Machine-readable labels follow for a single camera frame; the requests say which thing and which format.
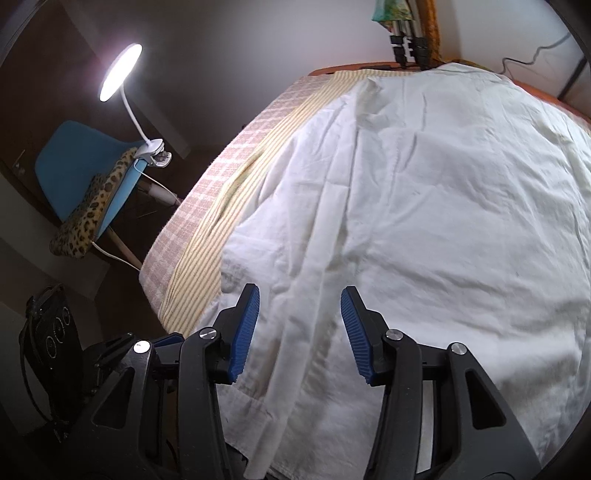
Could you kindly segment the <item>leopard print cushion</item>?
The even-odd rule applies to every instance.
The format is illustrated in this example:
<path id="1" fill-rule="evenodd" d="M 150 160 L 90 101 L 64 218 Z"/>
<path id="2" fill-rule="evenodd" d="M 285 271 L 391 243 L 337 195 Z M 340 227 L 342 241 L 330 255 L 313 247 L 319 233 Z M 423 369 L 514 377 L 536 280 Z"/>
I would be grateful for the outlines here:
<path id="1" fill-rule="evenodd" d="M 82 201 L 62 223 L 49 244 L 56 256 L 83 258 L 98 238 L 108 207 L 134 160 L 137 148 L 126 150 L 108 174 L 92 177 Z"/>

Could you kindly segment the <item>black mini tripod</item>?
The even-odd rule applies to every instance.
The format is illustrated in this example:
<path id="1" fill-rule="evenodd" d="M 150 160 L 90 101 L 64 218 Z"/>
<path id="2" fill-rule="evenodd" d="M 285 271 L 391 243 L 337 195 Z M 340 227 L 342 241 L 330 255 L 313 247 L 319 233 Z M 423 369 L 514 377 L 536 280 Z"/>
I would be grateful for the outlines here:
<path id="1" fill-rule="evenodd" d="M 588 60 L 585 57 L 583 57 L 578 62 L 575 70 L 573 71 L 573 73 L 571 74 L 571 76 L 567 80 L 566 84 L 564 85 L 564 87 L 560 91 L 559 95 L 557 96 L 557 99 L 559 101 L 563 101 L 565 99 L 565 97 L 570 92 L 570 90 L 572 89 L 572 87 L 578 81 L 579 77 L 583 73 L 583 71 L 584 71 L 584 69 L 585 69 L 585 67 L 586 67 L 587 64 L 588 64 Z"/>

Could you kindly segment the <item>pink checked blanket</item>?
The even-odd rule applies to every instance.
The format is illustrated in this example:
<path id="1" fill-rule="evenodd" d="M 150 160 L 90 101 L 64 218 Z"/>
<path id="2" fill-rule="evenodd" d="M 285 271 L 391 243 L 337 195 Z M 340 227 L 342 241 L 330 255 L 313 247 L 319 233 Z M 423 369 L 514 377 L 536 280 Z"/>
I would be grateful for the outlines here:
<path id="1" fill-rule="evenodd" d="M 295 81 L 247 123 L 200 176 L 171 219 L 160 230 L 143 260 L 139 282 L 154 312 L 158 312 L 161 307 L 181 253 L 221 193 L 222 187 L 256 150 L 263 138 L 328 81 L 328 74 L 304 76 Z"/>

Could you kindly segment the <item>colourful patterned cloth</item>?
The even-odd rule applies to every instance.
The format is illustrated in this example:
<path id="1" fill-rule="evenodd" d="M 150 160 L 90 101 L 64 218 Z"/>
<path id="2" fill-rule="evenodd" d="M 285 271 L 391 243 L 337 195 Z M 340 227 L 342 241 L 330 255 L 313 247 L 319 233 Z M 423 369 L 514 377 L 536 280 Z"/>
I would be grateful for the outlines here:
<path id="1" fill-rule="evenodd" d="M 378 0 L 373 21 L 390 34 L 394 59 L 407 69 L 413 61 L 427 70 L 443 63 L 436 2 L 433 0 Z"/>

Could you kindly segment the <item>folded silver tripod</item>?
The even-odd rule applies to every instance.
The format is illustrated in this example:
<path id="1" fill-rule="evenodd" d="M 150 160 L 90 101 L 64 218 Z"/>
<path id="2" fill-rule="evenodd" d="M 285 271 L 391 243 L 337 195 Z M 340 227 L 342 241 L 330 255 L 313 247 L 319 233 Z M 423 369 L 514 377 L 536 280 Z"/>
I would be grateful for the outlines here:
<path id="1" fill-rule="evenodd" d="M 413 60 L 420 70 L 427 70 L 429 49 L 420 26 L 416 2 L 390 1 L 387 12 L 390 15 L 390 39 L 396 62 L 407 69 L 410 60 Z"/>

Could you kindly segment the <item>blue plastic chair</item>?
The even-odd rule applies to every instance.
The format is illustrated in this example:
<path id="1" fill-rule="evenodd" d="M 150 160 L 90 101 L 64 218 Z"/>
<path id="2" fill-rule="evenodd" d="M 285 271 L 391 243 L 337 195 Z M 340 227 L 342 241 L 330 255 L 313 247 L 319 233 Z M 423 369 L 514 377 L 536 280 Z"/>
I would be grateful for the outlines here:
<path id="1" fill-rule="evenodd" d="M 82 202 L 92 178 L 108 174 L 125 151 L 140 145 L 76 121 L 63 122 L 35 162 L 37 180 L 57 217 L 66 220 Z"/>

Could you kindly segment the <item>orange mattress edge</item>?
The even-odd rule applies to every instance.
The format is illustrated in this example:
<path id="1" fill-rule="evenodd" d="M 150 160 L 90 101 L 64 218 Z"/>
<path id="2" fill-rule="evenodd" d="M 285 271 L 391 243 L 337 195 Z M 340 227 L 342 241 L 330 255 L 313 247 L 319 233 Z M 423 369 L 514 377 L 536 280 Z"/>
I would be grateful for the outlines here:
<path id="1" fill-rule="evenodd" d="M 450 93 L 454 91 L 456 97 L 460 93 L 468 92 L 469 98 L 476 98 L 480 94 L 483 97 L 491 96 L 490 92 L 493 89 L 497 89 L 505 96 L 511 97 L 513 91 L 521 89 L 540 101 L 568 111 L 587 123 L 590 122 L 589 114 L 568 105 L 565 100 L 560 100 L 524 82 L 511 80 L 504 75 L 495 74 L 478 66 L 462 62 L 444 64 L 433 69 L 430 73 L 427 71 L 421 72 L 415 64 L 412 64 L 408 69 L 404 69 L 397 63 L 389 62 L 342 65 L 311 72 L 311 76 L 328 75 L 337 75 L 339 79 L 352 80 L 353 83 L 368 77 L 410 77 L 412 80 L 417 80 L 421 86 L 428 82 L 435 83 L 438 81 L 436 92 Z"/>

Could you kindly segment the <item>white long-sleeved shirt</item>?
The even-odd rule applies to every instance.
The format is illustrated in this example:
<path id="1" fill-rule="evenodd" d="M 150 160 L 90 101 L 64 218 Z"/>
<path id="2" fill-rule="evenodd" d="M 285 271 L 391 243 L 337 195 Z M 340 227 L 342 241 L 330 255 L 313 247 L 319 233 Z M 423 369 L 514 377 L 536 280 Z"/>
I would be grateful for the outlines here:
<path id="1" fill-rule="evenodd" d="M 590 130 L 518 89 L 369 78 L 287 142 L 221 253 L 212 320 L 260 290 L 218 390 L 245 477 L 359 479 L 383 392 L 339 313 L 353 285 L 415 341 L 468 346 L 542 462 L 590 401 Z"/>

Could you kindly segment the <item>yellow striped bed sheet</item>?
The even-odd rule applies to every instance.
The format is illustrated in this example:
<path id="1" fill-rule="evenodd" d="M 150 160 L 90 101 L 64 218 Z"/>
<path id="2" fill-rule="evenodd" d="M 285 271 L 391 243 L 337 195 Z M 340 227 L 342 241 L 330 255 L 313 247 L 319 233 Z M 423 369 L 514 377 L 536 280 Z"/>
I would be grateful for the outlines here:
<path id="1" fill-rule="evenodd" d="M 301 125 L 356 83 L 329 75 L 329 81 L 270 131 L 222 187 L 181 253 L 157 314 L 168 333 L 189 336 L 221 290 L 221 250 L 242 217 L 274 157 Z"/>

